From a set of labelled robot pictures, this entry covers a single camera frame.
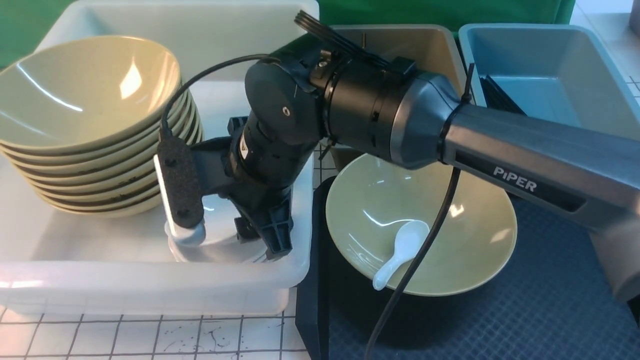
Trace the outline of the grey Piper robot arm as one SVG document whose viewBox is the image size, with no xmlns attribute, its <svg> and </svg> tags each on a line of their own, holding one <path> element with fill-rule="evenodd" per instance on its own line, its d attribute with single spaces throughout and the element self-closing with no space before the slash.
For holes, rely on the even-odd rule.
<svg viewBox="0 0 640 360">
<path fill-rule="evenodd" d="M 175 227 L 203 230 L 203 196 L 221 195 L 286 255 L 290 188 L 329 138 L 405 169 L 448 164 L 560 212 L 590 230 L 615 296 L 638 296 L 638 140 L 471 104 L 446 76 L 347 39 L 331 47 L 304 34 L 207 71 L 248 60 L 249 119 L 187 149 L 190 194 Z"/>
</svg>

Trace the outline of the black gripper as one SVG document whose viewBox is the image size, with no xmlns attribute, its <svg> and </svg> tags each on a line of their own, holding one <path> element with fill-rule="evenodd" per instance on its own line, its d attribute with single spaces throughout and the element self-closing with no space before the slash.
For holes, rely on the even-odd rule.
<svg viewBox="0 0 640 360">
<path fill-rule="evenodd" d="M 190 147 L 204 196 L 230 201 L 240 243 L 261 240 L 266 258 L 292 251 L 293 184 L 313 154 L 311 139 L 290 144 L 250 114 L 244 123 L 229 121 L 231 135 Z"/>
</svg>

